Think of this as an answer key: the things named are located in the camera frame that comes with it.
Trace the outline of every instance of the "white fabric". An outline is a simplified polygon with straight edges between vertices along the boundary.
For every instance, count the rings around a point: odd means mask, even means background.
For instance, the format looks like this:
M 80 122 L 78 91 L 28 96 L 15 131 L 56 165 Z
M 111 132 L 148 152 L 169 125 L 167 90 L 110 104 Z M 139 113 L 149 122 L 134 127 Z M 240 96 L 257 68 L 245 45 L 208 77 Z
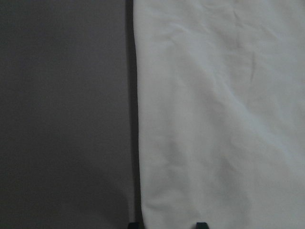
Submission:
M 305 229 L 305 1 L 135 0 L 146 229 Z

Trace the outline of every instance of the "black object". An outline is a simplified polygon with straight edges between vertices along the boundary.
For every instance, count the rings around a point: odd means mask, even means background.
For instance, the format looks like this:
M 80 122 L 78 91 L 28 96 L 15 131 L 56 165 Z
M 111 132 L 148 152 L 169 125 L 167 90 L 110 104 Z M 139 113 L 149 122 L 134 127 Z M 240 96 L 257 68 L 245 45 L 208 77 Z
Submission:
M 138 223 L 138 222 L 129 223 L 128 224 L 128 229 L 140 229 L 140 223 Z
M 196 229 L 210 229 L 207 223 L 197 223 Z
M 128 229 L 140 229 L 140 223 L 138 222 L 129 223 Z M 196 223 L 196 229 L 210 229 L 210 228 L 207 223 L 203 222 L 203 223 Z

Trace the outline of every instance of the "gray surface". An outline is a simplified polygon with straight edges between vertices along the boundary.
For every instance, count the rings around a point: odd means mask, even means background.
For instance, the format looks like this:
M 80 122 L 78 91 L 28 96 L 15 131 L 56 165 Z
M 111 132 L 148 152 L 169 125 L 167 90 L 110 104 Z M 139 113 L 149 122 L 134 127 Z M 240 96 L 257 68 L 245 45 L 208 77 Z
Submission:
M 0 228 L 140 220 L 131 1 L 0 10 Z

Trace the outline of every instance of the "dark edge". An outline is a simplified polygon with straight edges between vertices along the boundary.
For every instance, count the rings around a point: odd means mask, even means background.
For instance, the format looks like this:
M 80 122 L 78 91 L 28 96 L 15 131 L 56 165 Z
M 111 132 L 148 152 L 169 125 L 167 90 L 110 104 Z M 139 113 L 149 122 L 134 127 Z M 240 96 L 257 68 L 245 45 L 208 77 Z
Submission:
M 135 221 L 143 224 L 141 211 L 141 187 L 139 168 L 139 122 L 137 94 L 137 62 L 133 33 L 133 0 L 126 0 L 126 46 L 129 83 L 129 106 L 131 123 L 132 172 L 134 183 L 134 215 Z

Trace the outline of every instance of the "wrinkled fabric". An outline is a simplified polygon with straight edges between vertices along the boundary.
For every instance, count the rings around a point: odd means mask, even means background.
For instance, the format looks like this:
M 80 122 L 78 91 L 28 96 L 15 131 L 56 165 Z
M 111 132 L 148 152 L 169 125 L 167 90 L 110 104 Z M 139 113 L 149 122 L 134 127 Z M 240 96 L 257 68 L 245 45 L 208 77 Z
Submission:
M 305 228 L 305 1 L 135 0 L 146 229 Z

